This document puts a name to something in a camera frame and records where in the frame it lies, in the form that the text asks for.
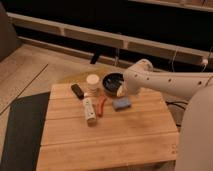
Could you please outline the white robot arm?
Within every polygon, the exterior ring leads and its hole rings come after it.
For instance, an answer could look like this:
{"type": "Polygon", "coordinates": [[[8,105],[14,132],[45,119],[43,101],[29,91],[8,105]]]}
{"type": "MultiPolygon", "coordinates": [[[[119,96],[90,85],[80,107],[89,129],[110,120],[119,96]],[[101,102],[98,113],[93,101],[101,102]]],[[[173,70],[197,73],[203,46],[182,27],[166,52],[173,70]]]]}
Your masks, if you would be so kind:
{"type": "Polygon", "coordinates": [[[175,171],[213,171],[213,72],[155,72],[142,59],[123,72],[122,92],[149,88],[187,102],[175,171]]]}

